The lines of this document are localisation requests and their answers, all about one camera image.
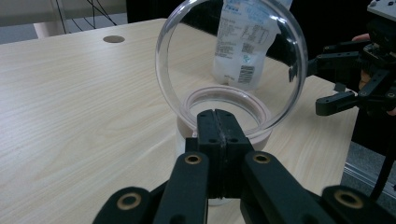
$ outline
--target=clear glass bowl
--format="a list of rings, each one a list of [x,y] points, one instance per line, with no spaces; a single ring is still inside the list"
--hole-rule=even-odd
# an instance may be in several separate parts
[[[222,13],[223,7],[247,14],[229,20]],[[228,35],[232,32],[241,35],[237,41],[248,42],[249,38],[242,35],[256,32],[257,27],[261,37],[274,37],[268,37],[266,43],[256,43],[258,49],[260,44],[269,43],[271,47],[262,48],[263,57],[255,62],[263,65],[263,69],[259,67],[261,76],[253,88],[219,82],[214,76],[218,39],[223,38],[225,27],[229,29]],[[244,50],[238,47],[232,50],[237,57],[246,59]],[[224,4],[185,1],[166,20],[156,48],[158,82],[164,98],[177,114],[178,128],[185,131],[181,132],[183,137],[194,135],[199,112],[218,108],[236,116],[256,150],[265,146],[272,128],[292,110],[303,89],[306,72],[306,45],[300,26],[288,9],[275,0],[226,0]]]

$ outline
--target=light wood tabletop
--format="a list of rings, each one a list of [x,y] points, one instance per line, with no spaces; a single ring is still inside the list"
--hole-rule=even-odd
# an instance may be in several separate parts
[[[163,23],[0,46],[0,223],[92,223],[117,190],[169,178],[176,115],[155,75]],[[110,35],[125,40],[105,42]],[[205,45],[194,46],[201,57]],[[318,195],[341,181],[357,115],[316,115],[332,88],[308,77],[264,148]],[[238,200],[209,207],[208,223],[244,223]]]

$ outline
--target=barcode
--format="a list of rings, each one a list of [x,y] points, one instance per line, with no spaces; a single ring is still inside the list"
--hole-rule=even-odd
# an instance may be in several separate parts
[[[241,66],[241,72],[239,73],[238,83],[249,83],[253,78],[254,66]]]
[[[242,52],[252,54],[253,49],[254,49],[254,47],[252,45],[250,45],[248,43],[244,43],[244,45],[242,47]]]

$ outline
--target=wooden table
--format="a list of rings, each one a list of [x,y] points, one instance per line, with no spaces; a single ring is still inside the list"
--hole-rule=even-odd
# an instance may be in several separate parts
[[[169,178],[176,115],[154,68],[163,23],[0,46],[0,223],[92,223],[115,191]],[[340,183],[357,115],[315,114],[332,87],[308,77],[265,147],[316,194]],[[208,223],[244,223],[238,200],[210,207]]]

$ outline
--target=floor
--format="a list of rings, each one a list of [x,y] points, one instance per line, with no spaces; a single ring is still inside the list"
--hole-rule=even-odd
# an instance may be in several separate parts
[[[82,32],[102,27],[121,25],[127,23],[126,14],[110,15],[85,19],[68,20],[67,25],[70,33]],[[33,24],[24,24],[10,27],[0,27],[0,44],[13,43],[29,39],[35,39],[37,35]],[[349,186],[369,195],[377,179],[384,157],[351,142],[346,169],[341,185]],[[393,165],[385,190],[377,203],[396,216],[396,165]]]

